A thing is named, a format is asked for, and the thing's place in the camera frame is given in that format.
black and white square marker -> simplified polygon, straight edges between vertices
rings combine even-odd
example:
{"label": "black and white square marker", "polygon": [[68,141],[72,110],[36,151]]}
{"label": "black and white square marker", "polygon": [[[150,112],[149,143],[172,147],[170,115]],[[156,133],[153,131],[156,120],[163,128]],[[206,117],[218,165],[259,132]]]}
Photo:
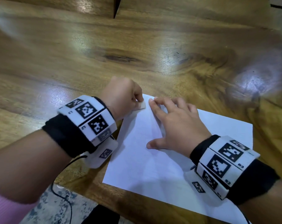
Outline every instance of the black and white square marker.
{"label": "black and white square marker", "polygon": [[238,158],[240,158],[240,156],[244,154],[244,152],[229,143],[226,143],[222,148],[219,149],[218,152],[227,157],[232,162],[237,161]]}
{"label": "black and white square marker", "polygon": [[104,120],[102,115],[98,115],[93,120],[91,120],[88,125],[91,127],[92,131],[95,133],[95,135],[98,135],[100,132],[102,132],[104,129],[106,129],[109,125]]}
{"label": "black and white square marker", "polygon": [[205,193],[204,189],[201,187],[201,185],[198,182],[192,182],[192,184],[199,193]]}
{"label": "black and white square marker", "polygon": [[211,169],[220,178],[222,178],[228,171],[228,169],[231,167],[231,165],[218,155],[214,155],[208,162],[207,167]]}
{"label": "black and white square marker", "polygon": [[203,170],[202,178],[213,190],[217,188],[218,183],[205,170]]}
{"label": "black and white square marker", "polygon": [[106,159],[113,151],[110,149],[106,149],[100,156],[99,158]]}
{"label": "black and white square marker", "polygon": [[73,107],[77,106],[78,104],[80,104],[80,103],[82,103],[82,102],[84,102],[84,101],[81,100],[81,99],[79,99],[79,98],[77,98],[77,99],[75,99],[74,101],[68,103],[68,104],[66,105],[66,107],[73,108]]}
{"label": "black and white square marker", "polygon": [[108,128],[98,136],[98,139],[102,142],[103,140],[105,140],[111,134],[112,134],[112,132],[111,132],[110,128]]}
{"label": "black and white square marker", "polygon": [[235,144],[237,147],[240,147],[241,149],[243,149],[243,150],[245,150],[245,151],[247,151],[248,149],[250,149],[250,148],[248,148],[247,146],[243,145],[242,143],[240,143],[240,142],[238,142],[238,141],[236,141],[236,140],[231,140],[230,142],[233,143],[233,144]]}
{"label": "black and white square marker", "polygon": [[88,118],[95,112],[97,112],[96,108],[92,106],[89,102],[82,104],[81,106],[76,108],[76,111],[82,116],[84,119]]}

pink sleeve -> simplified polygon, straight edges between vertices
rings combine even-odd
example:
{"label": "pink sleeve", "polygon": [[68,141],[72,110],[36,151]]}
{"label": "pink sleeve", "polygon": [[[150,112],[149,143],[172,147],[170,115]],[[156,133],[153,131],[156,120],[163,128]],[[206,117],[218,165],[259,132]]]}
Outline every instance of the pink sleeve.
{"label": "pink sleeve", "polygon": [[36,205],[37,202],[34,204],[20,204],[0,195],[0,224],[19,223]]}

sheet of paper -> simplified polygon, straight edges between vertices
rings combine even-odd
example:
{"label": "sheet of paper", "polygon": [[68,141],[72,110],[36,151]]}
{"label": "sheet of paper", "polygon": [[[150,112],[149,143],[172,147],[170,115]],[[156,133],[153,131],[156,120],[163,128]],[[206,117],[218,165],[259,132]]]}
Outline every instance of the sheet of paper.
{"label": "sheet of paper", "polygon": [[[143,95],[148,104],[149,95]],[[252,124],[199,110],[212,134],[231,136],[252,148]],[[225,222],[246,224],[239,209],[229,200],[219,200],[190,168],[192,161],[170,150],[148,150],[148,141],[160,138],[163,127],[150,106],[125,117],[103,183],[198,212]],[[189,185],[185,178],[195,185]]]}

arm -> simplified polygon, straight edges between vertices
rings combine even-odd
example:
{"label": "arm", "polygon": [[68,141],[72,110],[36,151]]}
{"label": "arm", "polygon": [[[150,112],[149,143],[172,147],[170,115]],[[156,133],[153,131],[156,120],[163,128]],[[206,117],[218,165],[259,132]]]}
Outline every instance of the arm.
{"label": "arm", "polygon": [[[148,149],[166,148],[189,158],[194,148],[211,136],[200,120],[195,105],[186,104],[182,98],[155,98],[149,101],[149,105],[163,123],[166,136],[148,142]],[[158,105],[165,105],[168,114]],[[282,181],[277,181],[267,193],[251,198],[238,207],[254,224],[282,223]]]}
{"label": "arm", "polygon": [[[137,101],[143,101],[138,84],[117,77],[99,98],[115,120],[138,107]],[[71,159],[45,131],[31,133],[0,150],[0,195],[23,204],[36,202]]]}

person's leg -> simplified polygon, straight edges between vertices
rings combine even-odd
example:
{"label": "person's leg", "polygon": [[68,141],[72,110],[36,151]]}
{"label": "person's leg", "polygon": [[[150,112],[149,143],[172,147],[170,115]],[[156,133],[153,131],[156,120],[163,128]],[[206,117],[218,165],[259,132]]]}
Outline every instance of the person's leg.
{"label": "person's leg", "polygon": [[118,224],[119,219],[119,214],[99,204],[91,211],[82,224]]}

